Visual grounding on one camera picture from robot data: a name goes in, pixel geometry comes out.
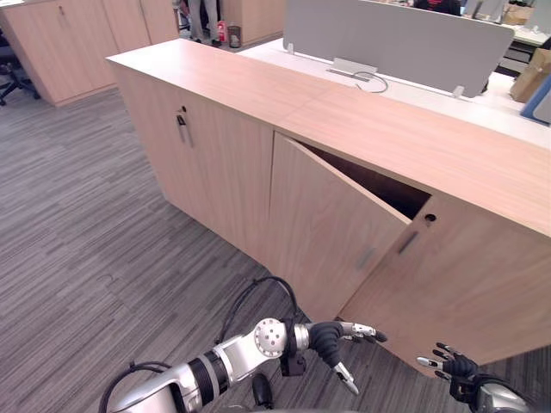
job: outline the cabinet handle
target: cabinet handle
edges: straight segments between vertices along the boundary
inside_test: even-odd
[[[188,125],[186,124],[185,119],[180,114],[176,115],[176,124],[178,127],[178,132],[180,133],[180,139],[185,144],[186,140],[189,142],[189,146],[193,148],[193,140],[189,134]]]
[[[359,271],[360,269],[362,269],[363,267],[365,267],[365,264],[368,263],[369,261],[369,258],[371,258],[371,256],[373,255],[373,253],[375,252],[375,248],[373,247],[369,247],[364,253],[363,255],[360,257],[360,259],[358,260],[358,263],[356,264],[356,269]]]
[[[417,238],[417,235],[419,235],[419,233],[415,231],[409,236],[409,238],[407,238],[404,245],[402,245],[402,248],[399,249],[398,255],[402,254],[405,250],[407,250],[407,247],[409,247],[412,244],[415,238]]]

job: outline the cardboard box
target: cardboard box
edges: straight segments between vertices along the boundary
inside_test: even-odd
[[[532,16],[534,12],[533,7],[521,7],[515,4],[505,6],[505,16],[503,18],[504,24],[511,24],[513,26],[523,25]]]
[[[511,87],[511,96],[517,102],[527,102],[551,73],[551,51],[536,49],[524,72]]]

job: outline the wooden cupboard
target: wooden cupboard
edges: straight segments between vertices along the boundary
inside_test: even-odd
[[[167,83],[115,72],[166,199],[262,261],[272,129]]]
[[[106,57],[177,38],[168,0],[31,1],[0,7],[0,26],[40,95],[58,106],[115,86]]]
[[[178,30],[174,20],[174,11],[170,2],[159,0],[139,0],[142,14],[145,19],[150,44],[156,45],[168,40],[178,38]]]
[[[548,150],[185,40],[110,61],[167,199],[314,320],[373,325],[413,367],[435,341],[480,363],[551,343]]]
[[[286,0],[223,0],[222,18],[241,27],[244,45],[283,33]]]
[[[271,199],[267,267],[293,286],[313,321],[335,317],[410,223],[279,133]]]
[[[376,322],[415,366],[435,342],[480,364],[549,344],[551,243],[433,195],[340,317]]]
[[[128,52],[152,43],[141,0],[102,1],[119,52]]]

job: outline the robot finger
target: robot finger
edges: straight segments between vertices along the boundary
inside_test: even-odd
[[[448,355],[444,354],[442,351],[440,350],[432,350],[432,354],[433,355],[437,355],[438,357],[441,357],[443,359],[445,359],[446,361],[450,361],[452,360],[451,357],[449,357]]]
[[[417,363],[419,363],[421,366],[432,367],[436,370],[442,370],[442,368],[443,368],[443,364],[442,364],[441,361],[428,359],[426,357],[418,357],[417,358]]]
[[[442,380],[451,381],[451,377],[446,373],[442,373],[440,370],[436,370],[434,374]]]
[[[452,355],[461,355],[461,353],[457,351],[455,348],[452,348],[448,344],[444,344],[443,342],[437,342],[436,346],[438,348],[441,348],[442,350],[446,350],[448,353]]]

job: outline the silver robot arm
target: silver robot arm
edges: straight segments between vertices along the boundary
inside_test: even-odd
[[[513,391],[502,379],[478,373],[478,365],[447,344],[436,344],[441,350],[432,353],[441,360],[418,357],[421,366],[435,369],[435,375],[450,383],[449,394],[468,404],[473,413],[529,413],[527,400]]]
[[[328,349],[327,334],[334,332],[335,340],[357,337],[386,341],[386,337],[372,327],[354,323],[295,324],[291,337],[287,328],[274,318],[265,318],[249,334],[235,336],[189,363],[173,367],[134,388],[111,411],[196,413],[264,362],[284,356],[290,343],[294,351],[308,348],[318,351],[346,387],[358,394],[354,378],[335,357],[335,346],[333,351]]]

